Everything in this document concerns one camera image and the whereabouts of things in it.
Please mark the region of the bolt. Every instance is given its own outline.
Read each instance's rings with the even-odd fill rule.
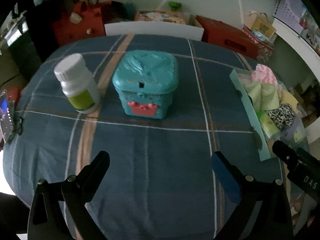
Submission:
[[[280,186],[282,185],[282,181],[280,179],[276,179],[276,184]]]
[[[67,178],[67,180],[68,180],[69,182],[73,182],[73,181],[76,180],[76,178],[77,178],[76,175],[70,175],[70,176]]]
[[[251,175],[246,175],[245,179],[249,182],[252,182],[254,180],[254,178]]]
[[[39,179],[38,184],[39,184],[39,185],[42,185],[42,184],[44,184],[45,182],[47,182],[45,179]]]

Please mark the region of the pill bottle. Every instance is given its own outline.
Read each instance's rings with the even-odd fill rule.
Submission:
[[[54,68],[54,74],[63,93],[78,112],[87,114],[97,108],[100,103],[98,87],[81,54],[65,57]]]

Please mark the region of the bottle cap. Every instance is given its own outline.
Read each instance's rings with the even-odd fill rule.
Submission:
[[[53,70],[60,82],[79,78],[89,72],[80,53],[71,54],[61,60]]]

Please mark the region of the pink striped cloth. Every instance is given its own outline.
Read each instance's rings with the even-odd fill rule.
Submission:
[[[262,64],[257,64],[256,70],[252,71],[251,80],[260,80],[261,83],[273,84],[276,87],[278,87],[278,81],[276,79],[275,74],[269,67]]]

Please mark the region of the container lid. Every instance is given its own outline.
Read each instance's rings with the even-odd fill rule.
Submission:
[[[112,82],[119,90],[168,94],[178,86],[178,65],[172,54],[133,50],[122,58]]]
[[[60,82],[66,82],[88,75],[90,71],[87,69],[82,55],[75,53],[61,60],[53,72]]]

